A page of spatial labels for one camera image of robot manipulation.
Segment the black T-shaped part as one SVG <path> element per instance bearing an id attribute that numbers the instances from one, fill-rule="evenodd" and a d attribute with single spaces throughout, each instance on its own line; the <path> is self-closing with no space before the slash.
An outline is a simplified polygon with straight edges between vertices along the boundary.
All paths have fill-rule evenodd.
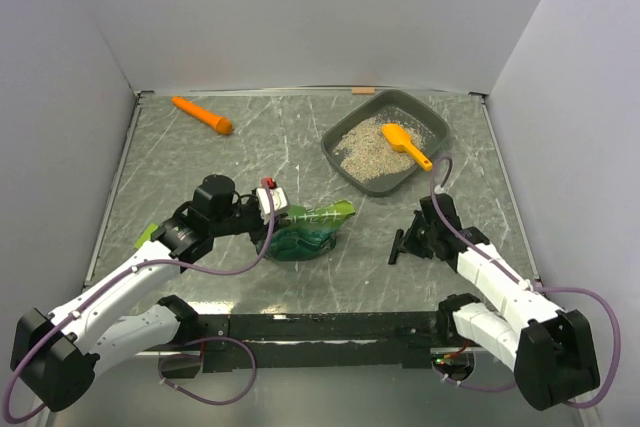
<path id="1" fill-rule="evenodd" d="M 399 254 L 403 251 L 404 230 L 398 229 L 395 233 L 391 251 L 388 258 L 389 265 L 395 265 Z"/>

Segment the green litter bag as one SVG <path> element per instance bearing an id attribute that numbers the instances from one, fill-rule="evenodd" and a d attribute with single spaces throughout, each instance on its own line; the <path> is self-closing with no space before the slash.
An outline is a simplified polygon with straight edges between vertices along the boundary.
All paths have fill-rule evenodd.
<path id="1" fill-rule="evenodd" d="M 318 258 L 336 247 L 339 230 L 355 214 L 347 200 L 313 209 L 292 205 L 277 219 L 265 258 L 277 262 Z"/>

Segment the yellow plastic scoop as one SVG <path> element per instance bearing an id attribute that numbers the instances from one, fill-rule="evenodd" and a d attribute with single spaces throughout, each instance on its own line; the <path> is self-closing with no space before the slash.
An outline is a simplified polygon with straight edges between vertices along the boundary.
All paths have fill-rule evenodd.
<path id="1" fill-rule="evenodd" d="M 412 142 L 409 133 L 399 124 L 387 123 L 382 126 L 382 134 L 395 152 L 405 153 L 424 171 L 431 171 L 433 164 Z"/>

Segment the grey litter box tray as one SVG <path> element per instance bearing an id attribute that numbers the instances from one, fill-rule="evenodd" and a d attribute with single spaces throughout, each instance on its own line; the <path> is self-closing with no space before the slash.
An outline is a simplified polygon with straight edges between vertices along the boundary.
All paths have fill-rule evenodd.
<path id="1" fill-rule="evenodd" d="M 349 184 L 372 197 L 390 195 L 422 169 L 411 155 L 392 148 L 383 134 L 387 124 L 402 127 L 428 159 L 447 144 L 450 133 L 427 102 L 400 90 L 376 94 L 331 127 L 321 140 L 325 157 Z"/>

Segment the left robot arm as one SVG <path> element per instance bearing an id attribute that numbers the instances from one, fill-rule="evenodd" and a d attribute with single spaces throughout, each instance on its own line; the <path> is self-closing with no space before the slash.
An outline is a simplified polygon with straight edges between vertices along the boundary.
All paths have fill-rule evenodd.
<path id="1" fill-rule="evenodd" d="M 3 396 L 9 423 L 10 397 L 22 381 L 53 412 L 81 398 L 110 368 L 151 347 L 189 347 L 198 333 L 198 315 L 176 296 L 159 300 L 146 312 L 129 315 L 144 296 L 186 270 L 213 248 L 216 239 L 248 234 L 261 243 L 264 258 L 279 216 L 287 211 L 285 191 L 264 178 L 240 195 L 232 179 L 210 175 L 191 200 L 162 222 L 121 266 L 71 301 L 49 313 L 32 309 L 16 327 Z"/>

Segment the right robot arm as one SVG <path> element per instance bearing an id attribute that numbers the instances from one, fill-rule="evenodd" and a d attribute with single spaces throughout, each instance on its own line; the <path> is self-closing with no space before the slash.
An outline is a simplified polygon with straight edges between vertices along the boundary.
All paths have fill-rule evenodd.
<path id="1" fill-rule="evenodd" d="M 452 294 L 438 305 L 441 341 L 470 341 L 493 354 L 514 374 L 525 400 L 546 410 L 599 387 L 591 327 L 577 310 L 566 311 L 508 266 L 476 227 L 461 225 L 445 193 L 421 198 L 400 250 L 437 258 L 467 280 L 478 294 Z"/>

